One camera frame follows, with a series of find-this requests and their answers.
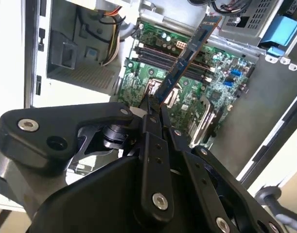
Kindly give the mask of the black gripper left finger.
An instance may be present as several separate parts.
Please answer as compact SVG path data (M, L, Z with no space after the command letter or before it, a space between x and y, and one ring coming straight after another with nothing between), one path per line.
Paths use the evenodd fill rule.
M0 117L0 177L29 216L69 186L66 169L89 145L96 151L121 146L122 157L161 155L160 110L148 100L140 117L118 102L12 110Z

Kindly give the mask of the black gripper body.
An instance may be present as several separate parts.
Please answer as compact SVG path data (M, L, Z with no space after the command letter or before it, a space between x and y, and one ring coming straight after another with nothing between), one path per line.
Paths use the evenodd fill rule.
M188 197L161 155L124 157L57 191L32 233L210 233L212 221Z

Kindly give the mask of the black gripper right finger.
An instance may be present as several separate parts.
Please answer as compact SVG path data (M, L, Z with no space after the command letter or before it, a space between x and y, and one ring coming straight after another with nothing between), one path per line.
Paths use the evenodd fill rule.
M202 146L190 149L171 126L166 105L160 109L171 167L183 177L184 193L200 233L281 233L277 221L231 173Z

